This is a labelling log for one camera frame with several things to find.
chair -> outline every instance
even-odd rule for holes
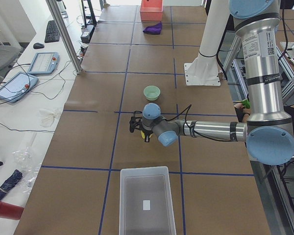
[[[13,46],[5,46],[0,41],[0,75],[4,76],[9,66],[19,56],[20,49]]]

red container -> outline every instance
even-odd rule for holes
[[[161,21],[163,13],[162,0],[142,0],[140,13],[142,21]]]
[[[0,201],[0,218],[19,220],[24,208]]]

purple cloth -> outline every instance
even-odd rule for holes
[[[146,34],[153,34],[153,35],[157,35],[160,34],[162,30],[162,22],[153,25],[153,26],[148,26],[146,27],[143,32]]]
[[[15,170],[13,174],[4,181],[3,185],[0,187],[0,201],[22,179],[22,176],[21,172]]]

white desk surface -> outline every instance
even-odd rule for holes
[[[80,25],[76,22],[78,12],[76,8],[67,9],[69,18],[65,19],[67,30],[70,34],[73,46],[78,52],[80,41]],[[46,24],[42,29],[37,32],[36,36],[30,42],[26,50],[23,52],[18,60],[19,64],[31,63],[35,53],[46,51],[57,51],[60,55],[60,60],[56,70],[48,76],[39,76],[38,84],[46,82],[54,75],[58,74],[65,66],[66,62],[70,61],[69,55],[63,44],[63,40],[60,37],[60,41],[56,43],[44,43]],[[43,49],[33,49],[34,43],[43,43],[45,47]],[[23,67],[25,71],[28,70],[28,66]],[[15,68],[9,72],[5,81],[13,77],[19,71],[23,71],[20,67]],[[15,104],[5,103],[0,105],[0,123],[7,125],[12,129],[19,130],[50,130],[54,131],[58,124],[58,119],[54,120],[51,127],[45,128],[41,126],[42,116],[39,110],[41,109],[60,109],[63,110],[64,103],[66,102],[68,95],[71,91],[72,85],[75,80],[76,72],[72,63],[70,63],[65,70],[61,73],[61,76],[66,80],[65,86],[60,94],[53,100],[48,100],[42,94],[35,94],[29,92],[20,101]],[[48,97],[54,97],[59,93],[63,86],[64,81],[58,75],[49,82],[37,87],[33,91],[44,93]],[[53,133],[43,132],[17,132],[10,131],[7,128],[0,125],[0,161],[3,165],[0,166],[0,186],[2,183],[12,175],[15,169],[18,169],[17,163],[14,162],[13,152],[18,150],[24,150],[28,146],[30,140],[34,138],[31,146],[33,165],[39,167],[39,164],[43,161],[48,146],[50,144]],[[24,207],[26,205],[29,192],[24,192],[24,185],[20,181],[5,197],[2,201],[19,205]],[[11,235],[14,233],[18,220],[9,220],[0,218],[0,235]]]

blue joint cap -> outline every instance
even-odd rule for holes
[[[274,0],[230,0],[231,15],[238,19],[247,19],[265,11]]]
[[[159,135],[158,140],[164,147],[168,147],[177,140],[177,134],[174,131],[166,131]]]
[[[156,119],[160,114],[160,107],[155,103],[149,103],[143,109],[143,117],[149,120]]]
[[[284,164],[294,155],[293,136],[274,126],[252,130],[246,139],[246,146],[252,157],[267,165]]]

